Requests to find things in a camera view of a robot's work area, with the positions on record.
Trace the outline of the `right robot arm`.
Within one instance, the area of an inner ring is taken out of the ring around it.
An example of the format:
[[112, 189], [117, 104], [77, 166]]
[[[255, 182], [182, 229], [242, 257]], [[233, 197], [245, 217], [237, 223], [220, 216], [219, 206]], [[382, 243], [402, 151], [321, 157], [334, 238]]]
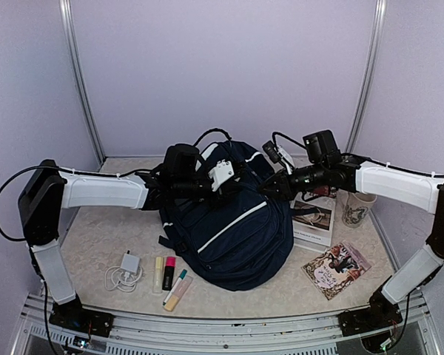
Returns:
[[306, 150], [310, 164], [286, 166], [263, 182], [260, 192], [293, 200], [299, 192], [328, 186], [376, 195], [397, 203], [391, 212], [382, 214], [383, 222], [379, 224], [387, 232], [388, 241], [424, 237], [423, 243], [413, 243], [418, 250], [372, 294], [368, 306], [338, 316], [345, 337], [405, 324], [407, 313], [400, 310], [400, 302], [409, 301], [444, 265], [444, 175], [341, 152], [329, 130], [303, 137], [300, 146]]

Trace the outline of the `navy blue backpack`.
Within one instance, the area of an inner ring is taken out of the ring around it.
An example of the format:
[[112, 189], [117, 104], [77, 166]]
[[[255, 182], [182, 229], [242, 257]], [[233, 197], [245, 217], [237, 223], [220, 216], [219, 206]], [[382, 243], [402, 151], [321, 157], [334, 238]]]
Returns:
[[289, 202], [258, 192], [275, 170], [249, 144], [212, 143], [201, 155], [211, 167], [220, 160], [240, 163], [239, 190], [221, 205], [183, 199], [160, 209], [165, 234], [158, 242], [208, 283], [229, 291], [251, 290], [274, 277], [292, 251]]

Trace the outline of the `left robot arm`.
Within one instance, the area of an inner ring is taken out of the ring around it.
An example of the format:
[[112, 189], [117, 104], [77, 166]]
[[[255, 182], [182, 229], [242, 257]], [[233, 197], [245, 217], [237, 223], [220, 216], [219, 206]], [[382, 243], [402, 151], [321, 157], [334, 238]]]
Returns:
[[114, 320], [112, 314], [81, 303], [58, 241], [62, 210], [115, 206], [153, 211], [177, 199], [227, 199], [235, 192], [235, 177], [242, 168], [235, 158], [210, 160], [185, 143], [170, 146], [155, 168], [123, 174], [64, 168], [51, 159], [29, 167], [32, 176], [18, 197], [18, 213], [33, 268], [53, 299], [44, 316], [46, 325], [109, 337]]

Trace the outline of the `white charger with cable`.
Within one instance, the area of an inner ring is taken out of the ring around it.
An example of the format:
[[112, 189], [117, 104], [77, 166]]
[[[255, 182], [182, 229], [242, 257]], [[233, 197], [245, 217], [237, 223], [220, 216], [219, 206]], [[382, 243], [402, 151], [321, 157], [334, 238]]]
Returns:
[[105, 290], [132, 293], [143, 275], [140, 261], [140, 257], [131, 254], [129, 251], [124, 253], [119, 266], [111, 266], [105, 271]]

